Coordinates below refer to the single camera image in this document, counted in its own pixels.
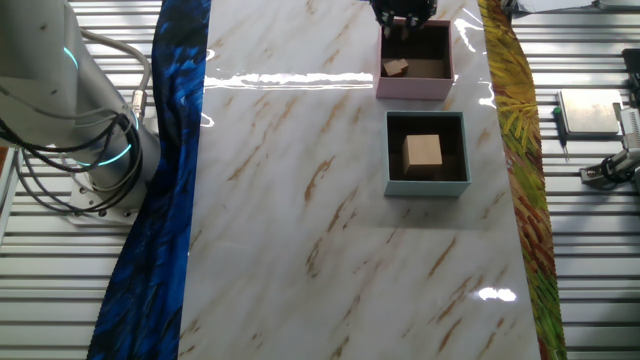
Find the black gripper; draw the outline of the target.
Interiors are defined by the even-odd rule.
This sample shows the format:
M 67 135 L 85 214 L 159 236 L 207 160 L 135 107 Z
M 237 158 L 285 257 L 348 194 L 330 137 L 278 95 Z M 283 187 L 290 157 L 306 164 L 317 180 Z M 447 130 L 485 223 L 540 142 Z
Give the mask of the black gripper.
M 395 16 L 405 17 L 401 39 L 405 41 L 421 25 L 420 19 L 429 19 L 437 12 L 437 0 L 370 0 L 371 7 L 381 19 L 383 35 L 388 38 L 394 27 Z

